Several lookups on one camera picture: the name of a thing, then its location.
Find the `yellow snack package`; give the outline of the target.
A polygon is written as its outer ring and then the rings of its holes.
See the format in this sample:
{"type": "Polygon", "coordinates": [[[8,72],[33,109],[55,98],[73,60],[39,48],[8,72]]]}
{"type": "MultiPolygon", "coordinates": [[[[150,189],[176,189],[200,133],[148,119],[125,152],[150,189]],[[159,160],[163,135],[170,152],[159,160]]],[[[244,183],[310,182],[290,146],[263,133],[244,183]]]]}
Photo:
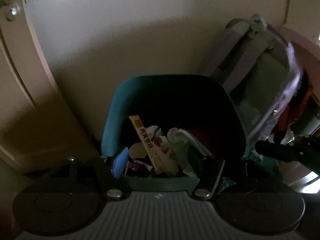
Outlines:
{"type": "Polygon", "coordinates": [[[165,172],[176,175],[178,173],[178,163],[168,144],[162,140],[161,142],[152,140],[138,115],[130,116],[129,119],[147,151],[156,174],[165,172]]]}

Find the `red black backpack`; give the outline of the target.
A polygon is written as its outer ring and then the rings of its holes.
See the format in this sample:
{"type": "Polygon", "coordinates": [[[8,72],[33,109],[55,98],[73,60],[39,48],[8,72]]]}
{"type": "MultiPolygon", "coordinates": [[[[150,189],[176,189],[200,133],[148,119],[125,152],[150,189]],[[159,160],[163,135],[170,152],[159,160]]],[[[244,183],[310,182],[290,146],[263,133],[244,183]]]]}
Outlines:
{"type": "Polygon", "coordinates": [[[313,119],[319,121],[319,98],[313,92],[313,85],[308,78],[302,80],[296,94],[287,105],[273,129],[276,141],[284,139],[287,129],[294,135],[307,131],[313,119]]]}

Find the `dark teal trash bin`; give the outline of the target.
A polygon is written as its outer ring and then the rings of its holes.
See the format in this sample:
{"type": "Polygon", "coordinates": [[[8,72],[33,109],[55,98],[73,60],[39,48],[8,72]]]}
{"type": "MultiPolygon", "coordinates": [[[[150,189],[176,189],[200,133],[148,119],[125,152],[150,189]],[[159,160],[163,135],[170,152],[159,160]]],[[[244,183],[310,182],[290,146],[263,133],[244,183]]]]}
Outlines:
{"type": "Polygon", "coordinates": [[[203,75],[151,75],[131,78],[116,90],[101,141],[111,157],[138,140],[130,116],[145,127],[194,132],[214,157],[241,158],[246,136],[237,112],[223,89],[203,75]]]}

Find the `purple grey backpack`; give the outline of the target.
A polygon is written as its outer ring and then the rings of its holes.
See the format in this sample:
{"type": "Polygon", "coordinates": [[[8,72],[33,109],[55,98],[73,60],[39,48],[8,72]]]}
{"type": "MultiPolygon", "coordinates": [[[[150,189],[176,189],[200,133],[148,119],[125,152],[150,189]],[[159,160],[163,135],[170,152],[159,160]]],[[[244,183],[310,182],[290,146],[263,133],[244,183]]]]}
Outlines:
{"type": "Polygon", "coordinates": [[[249,142],[270,135],[303,75],[291,42],[258,14],[228,22],[200,71],[223,86],[249,142]]]}

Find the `white crumpled trash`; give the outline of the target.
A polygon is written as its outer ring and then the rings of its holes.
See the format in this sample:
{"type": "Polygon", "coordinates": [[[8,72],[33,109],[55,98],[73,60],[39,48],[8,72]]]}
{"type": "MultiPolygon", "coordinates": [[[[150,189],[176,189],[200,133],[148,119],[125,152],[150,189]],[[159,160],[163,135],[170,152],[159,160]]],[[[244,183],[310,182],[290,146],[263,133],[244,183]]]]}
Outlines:
{"type": "Polygon", "coordinates": [[[158,126],[146,128],[148,137],[154,144],[156,154],[165,171],[172,175],[183,172],[186,176],[196,178],[197,175],[191,167],[191,161],[188,160],[188,151],[194,147],[196,152],[204,157],[212,154],[191,133],[183,129],[171,128],[167,135],[162,135],[161,131],[158,126]]]}

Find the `beige wooden door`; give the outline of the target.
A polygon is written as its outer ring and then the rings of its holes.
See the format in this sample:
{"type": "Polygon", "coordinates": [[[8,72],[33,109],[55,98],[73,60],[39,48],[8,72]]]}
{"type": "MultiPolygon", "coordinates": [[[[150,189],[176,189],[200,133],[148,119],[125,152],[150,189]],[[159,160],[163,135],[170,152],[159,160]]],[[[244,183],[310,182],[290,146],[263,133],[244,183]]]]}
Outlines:
{"type": "Polygon", "coordinates": [[[26,172],[97,156],[48,67],[25,0],[16,2],[14,21],[1,8],[1,158],[26,172]]]}

